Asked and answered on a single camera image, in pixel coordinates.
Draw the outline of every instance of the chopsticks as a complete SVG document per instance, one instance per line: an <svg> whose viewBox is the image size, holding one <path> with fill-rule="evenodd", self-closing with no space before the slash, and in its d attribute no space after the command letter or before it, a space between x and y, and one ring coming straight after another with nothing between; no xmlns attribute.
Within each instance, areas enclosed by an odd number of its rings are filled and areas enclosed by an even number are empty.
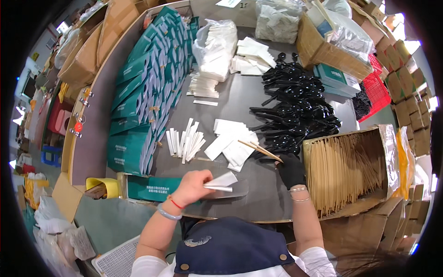
<svg viewBox="0 0 443 277"><path fill-rule="evenodd" d="M249 144L247 142L244 142L244 141L241 141L241 140L238 140L238 142L243 143L244 145L249 146L250 148L253 148L253 149L257 150L258 152L261 152L261 153L265 154L266 156L271 157L271 158L273 158L273 159L275 159L275 160L277 160L277 161L279 161L281 163L283 162L279 157L277 157L276 155L272 154L271 152L269 152L268 150L264 149L263 147L261 147L258 144L255 144L255 143L251 142L253 144L253 145L251 145L251 144Z"/></svg>

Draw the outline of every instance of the white shirt sleeve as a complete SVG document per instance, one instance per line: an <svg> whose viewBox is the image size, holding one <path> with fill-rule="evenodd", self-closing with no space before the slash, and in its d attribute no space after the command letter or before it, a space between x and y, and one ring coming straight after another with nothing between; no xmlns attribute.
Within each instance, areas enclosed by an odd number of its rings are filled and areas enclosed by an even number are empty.
<svg viewBox="0 0 443 277"><path fill-rule="evenodd" d="M306 273L310 277L336 277L334 267L328 259L326 251L321 247L311 247L300 254Z"/></svg>
<svg viewBox="0 0 443 277"><path fill-rule="evenodd" d="M158 277L168 264L154 256L141 256L132 265L131 277Z"/></svg>

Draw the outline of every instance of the red tag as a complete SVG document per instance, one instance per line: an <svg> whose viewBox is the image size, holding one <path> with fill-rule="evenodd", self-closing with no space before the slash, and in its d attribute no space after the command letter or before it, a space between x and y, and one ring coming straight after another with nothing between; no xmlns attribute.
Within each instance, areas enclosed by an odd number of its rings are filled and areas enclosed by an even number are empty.
<svg viewBox="0 0 443 277"><path fill-rule="evenodd" d="M82 123L80 123L80 122L75 123L74 130L76 132L81 132L82 129L83 129L83 124Z"/></svg>

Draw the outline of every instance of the woman's right hand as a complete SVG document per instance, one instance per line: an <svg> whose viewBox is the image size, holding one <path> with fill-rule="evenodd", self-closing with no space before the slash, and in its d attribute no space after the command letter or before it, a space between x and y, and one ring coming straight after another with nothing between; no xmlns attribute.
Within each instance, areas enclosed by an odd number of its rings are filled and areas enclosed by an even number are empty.
<svg viewBox="0 0 443 277"><path fill-rule="evenodd" d="M281 162L275 162L285 187L290 190L295 185L306 185L303 163L293 153L281 155Z"/></svg>
<svg viewBox="0 0 443 277"><path fill-rule="evenodd" d="M215 192L203 187L204 183L212 181L211 171L205 169L201 171L189 171L186 173L179 187L175 190L171 197L181 207L186 207L189 204L200 200L203 196Z"/></svg>

